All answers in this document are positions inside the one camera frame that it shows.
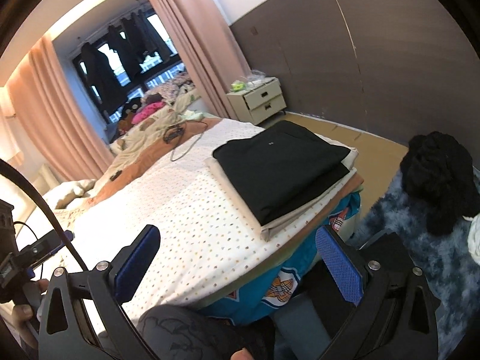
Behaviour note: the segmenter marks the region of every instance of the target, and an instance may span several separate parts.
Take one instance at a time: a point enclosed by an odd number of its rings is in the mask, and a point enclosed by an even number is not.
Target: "curtain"
[[[250,73],[213,0],[150,0],[203,99],[220,117],[237,119],[225,93]]]
[[[5,88],[0,88],[0,158],[13,167],[23,163],[23,153],[8,125],[6,116],[13,116],[10,98]]]
[[[113,156],[78,107],[48,35],[32,47],[6,87],[28,137],[62,177],[102,176]]]

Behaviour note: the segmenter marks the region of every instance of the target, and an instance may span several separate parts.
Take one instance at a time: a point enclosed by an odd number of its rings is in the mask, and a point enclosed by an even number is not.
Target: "white ceiling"
[[[136,0],[105,0],[97,5],[75,21],[53,41],[58,56],[68,56],[79,46],[80,42],[82,43],[99,28],[138,6],[139,4]],[[99,33],[90,41],[92,42],[95,38],[97,39],[102,35],[103,33]]]
[[[0,87],[25,54],[63,15],[83,0],[42,0],[23,22],[0,57]]]

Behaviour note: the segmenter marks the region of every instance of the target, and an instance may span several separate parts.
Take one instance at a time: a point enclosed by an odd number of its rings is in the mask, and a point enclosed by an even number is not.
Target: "cable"
[[[173,155],[175,154],[175,149],[177,149],[177,147],[180,146],[180,142],[182,141],[182,138],[183,138],[183,135],[185,134],[185,130],[186,130],[186,127],[181,127],[182,125],[186,125],[186,122],[195,122],[195,123],[202,123],[203,125],[205,125],[205,130],[203,130],[200,135],[198,136],[198,138],[191,144],[191,146],[187,149],[186,152],[184,152],[180,157],[178,158],[175,158],[173,159]],[[207,131],[207,128],[208,128],[208,124],[205,123],[205,122],[202,122],[200,120],[187,120],[187,121],[184,121],[183,123],[179,123],[179,124],[176,124],[176,125],[173,125],[173,126],[170,126],[166,131],[165,131],[165,134],[163,135],[163,140],[165,143],[170,143],[173,139],[177,138],[177,137],[180,137],[179,140],[177,141],[177,143],[175,144],[175,147],[172,149],[172,153],[170,155],[170,161],[171,162],[175,162],[183,157],[185,157],[188,152],[195,146],[195,144],[203,137],[203,134],[205,134],[205,131]],[[173,133],[172,133],[172,136],[169,136],[168,133],[170,130],[173,130]]]
[[[42,210],[45,214],[46,218],[50,221],[53,229],[57,232],[60,239],[63,241],[63,244],[67,247],[69,252],[78,262],[80,268],[83,271],[88,271],[87,265],[83,261],[80,254],[78,254],[75,247],[71,244],[70,240],[66,237],[63,233],[62,226],[58,222],[57,217],[50,209],[49,205],[45,200],[42,198],[42,195],[35,189],[35,187],[25,178],[23,175],[12,167],[9,163],[0,159],[0,174],[4,176],[6,179],[10,180],[16,186],[18,186],[23,192],[27,194],[27,196],[33,200],[33,202]]]
[[[28,226],[25,222],[15,221],[15,222],[13,223],[13,225],[14,225],[14,226],[15,226],[15,225],[24,225],[24,226],[27,226],[27,227],[30,229],[30,231],[32,232],[33,236],[34,236],[34,237],[37,239],[37,241],[38,241],[38,237],[37,237],[37,235],[35,234],[35,232],[34,232],[34,231],[32,230],[32,228],[31,228],[30,226]],[[43,277],[43,263],[42,263],[42,270],[40,271],[40,280],[42,280],[42,277]]]

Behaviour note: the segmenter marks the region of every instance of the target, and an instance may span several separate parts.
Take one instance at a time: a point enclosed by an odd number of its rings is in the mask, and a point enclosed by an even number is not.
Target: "nightstand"
[[[226,94],[238,120],[259,124],[268,117],[287,107],[276,78],[264,81],[249,90]]]

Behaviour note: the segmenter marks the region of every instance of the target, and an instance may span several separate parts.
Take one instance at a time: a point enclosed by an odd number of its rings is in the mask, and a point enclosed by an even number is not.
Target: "person's hand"
[[[235,352],[230,360],[255,360],[249,352],[243,348],[242,350],[239,350],[238,352]]]
[[[37,285],[40,293],[44,293],[49,286],[49,281],[47,279],[41,279],[37,281]],[[13,325],[15,329],[17,329],[22,340],[33,349],[37,349],[38,342],[25,325],[25,322],[31,320],[33,316],[33,310],[28,304],[16,305],[11,312]]]

